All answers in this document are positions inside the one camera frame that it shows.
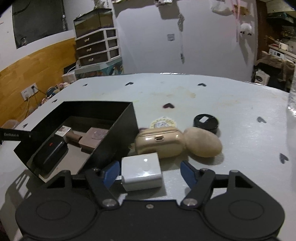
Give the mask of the white plush toy on wall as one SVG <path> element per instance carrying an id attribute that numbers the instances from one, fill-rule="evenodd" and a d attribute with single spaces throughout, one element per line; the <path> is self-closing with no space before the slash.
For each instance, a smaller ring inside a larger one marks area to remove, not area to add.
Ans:
<path id="1" fill-rule="evenodd" d="M 252 35 L 252 25 L 249 23 L 242 23 L 240 25 L 240 35 L 251 36 Z"/>

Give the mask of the clear plastic water bottle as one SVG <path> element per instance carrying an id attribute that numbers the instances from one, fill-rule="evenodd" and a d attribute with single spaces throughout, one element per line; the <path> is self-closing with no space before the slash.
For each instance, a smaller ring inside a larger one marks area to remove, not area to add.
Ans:
<path id="1" fill-rule="evenodd" d="M 287 109 L 293 116 L 296 116 L 296 70 L 294 71 L 290 92 L 288 96 Z"/>

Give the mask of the pile of plush toys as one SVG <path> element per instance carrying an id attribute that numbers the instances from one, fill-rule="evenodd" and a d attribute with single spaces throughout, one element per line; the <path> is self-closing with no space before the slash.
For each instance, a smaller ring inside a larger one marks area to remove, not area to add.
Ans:
<path id="1" fill-rule="evenodd" d="M 55 96 L 57 93 L 61 92 L 63 89 L 71 85 L 73 81 L 71 82 L 61 82 L 55 86 L 49 87 L 45 93 L 44 98 L 41 101 L 41 105 L 43 105 L 45 102 L 47 102 L 49 99 L 51 99 L 53 96 Z"/>

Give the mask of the black device in box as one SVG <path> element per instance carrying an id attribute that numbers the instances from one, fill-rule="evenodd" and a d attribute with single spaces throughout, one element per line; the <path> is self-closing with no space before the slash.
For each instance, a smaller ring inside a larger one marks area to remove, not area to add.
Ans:
<path id="1" fill-rule="evenodd" d="M 33 157 L 31 169 L 36 175 L 49 177 L 68 152 L 63 138 L 51 137 Z"/>

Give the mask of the white charger cube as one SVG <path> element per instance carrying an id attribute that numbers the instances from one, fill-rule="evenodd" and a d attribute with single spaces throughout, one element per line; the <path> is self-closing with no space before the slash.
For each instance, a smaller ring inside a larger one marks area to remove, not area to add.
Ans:
<path id="1" fill-rule="evenodd" d="M 157 153 L 124 157 L 121 183 L 127 192 L 161 187 L 163 175 Z"/>

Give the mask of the black box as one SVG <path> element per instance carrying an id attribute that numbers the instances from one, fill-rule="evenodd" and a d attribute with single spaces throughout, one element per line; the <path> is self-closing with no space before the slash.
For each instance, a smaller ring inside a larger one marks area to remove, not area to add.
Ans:
<path id="1" fill-rule="evenodd" d="M 65 101 L 14 152 L 35 176 L 47 182 L 60 171 L 81 174 L 121 162 L 138 133 L 131 102 Z"/>

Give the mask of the square wooden coaster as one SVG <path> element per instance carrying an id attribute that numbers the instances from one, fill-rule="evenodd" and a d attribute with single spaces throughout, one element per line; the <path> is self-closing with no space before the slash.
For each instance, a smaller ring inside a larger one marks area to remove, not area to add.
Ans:
<path id="1" fill-rule="evenodd" d="M 108 130 L 103 128 L 90 128 L 78 142 L 81 151 L 89 154 L 92 153 L 107 133 Z"/>

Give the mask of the white wall switch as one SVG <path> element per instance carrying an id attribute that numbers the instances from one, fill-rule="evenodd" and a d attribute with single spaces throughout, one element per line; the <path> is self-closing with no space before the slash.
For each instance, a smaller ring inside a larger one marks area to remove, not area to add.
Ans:
<path id="1" fill-rule="evenodd" d="M 168 41 L 172 42 L 175 40 L 175 34 L 167 34 Z"/>

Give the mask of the white wall socket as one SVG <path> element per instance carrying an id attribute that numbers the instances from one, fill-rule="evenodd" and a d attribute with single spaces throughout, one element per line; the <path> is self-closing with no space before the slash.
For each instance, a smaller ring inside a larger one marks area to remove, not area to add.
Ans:
<path id="1" fill-rule="evenodd" d="M 38 90 L 37 84 L 33 83 L 32 85 L 30 85 L 29 87 L 27 87 L 23 91 L 21 91 L 21 96 L 22 96 L 23 100 L 26 101 L 31 96 L 36 94 L 38 91 L 39 90 Z"/>

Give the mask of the black round jar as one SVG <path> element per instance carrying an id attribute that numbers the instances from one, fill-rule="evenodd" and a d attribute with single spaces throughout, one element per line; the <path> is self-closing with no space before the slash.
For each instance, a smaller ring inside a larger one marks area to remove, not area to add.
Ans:
<path id="1" fill-rule="evenodd" d="M 216 134 L 219 127 L 219 121 L 210 114 L 198 114 L 194 117 L 193 127 L 201 128 Z"/>

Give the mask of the beige oval stone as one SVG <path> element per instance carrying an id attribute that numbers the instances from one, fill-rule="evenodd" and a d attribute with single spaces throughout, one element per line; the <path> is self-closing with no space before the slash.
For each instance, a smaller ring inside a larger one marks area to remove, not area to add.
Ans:
<path id="1" fill-rule="evenodd" d="M 222 152 L 220 139 L 210 131 L 190 127 L 184 130 L 183 135 L 186 149 L 195 156 L 211 158 Z"/>

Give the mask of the dark glass tank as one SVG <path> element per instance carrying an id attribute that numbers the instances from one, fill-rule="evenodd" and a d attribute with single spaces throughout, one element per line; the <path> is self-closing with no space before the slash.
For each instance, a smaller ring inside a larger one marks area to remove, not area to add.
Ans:
<path id="1" fill-rule="evenodd" d="M 94 9 L 73 20 L 76 37 L 82 37 L 101 28 L 113 28 L 111 9 Z"/>

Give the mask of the beige earbuds case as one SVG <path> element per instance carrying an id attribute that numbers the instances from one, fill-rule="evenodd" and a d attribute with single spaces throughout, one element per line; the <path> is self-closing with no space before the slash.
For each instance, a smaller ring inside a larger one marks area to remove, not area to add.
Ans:
<path id="1" fill-rule="evenodd" d="M 138 155 L 157 153 L 160 159 L 180 155 L 185 149 L 183 133 L 175 127 L 149 128 L 140 132 L 134 141 Z"/>

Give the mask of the white drawer cabinet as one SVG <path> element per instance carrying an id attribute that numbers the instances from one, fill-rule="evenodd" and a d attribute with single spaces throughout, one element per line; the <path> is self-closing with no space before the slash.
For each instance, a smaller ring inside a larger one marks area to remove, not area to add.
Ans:
<path id="1" fill-rule="evenodd" d="M 81 66 L 109 63 L 121 57 L 116 28 L 102 28 L 75 39 Z"/>

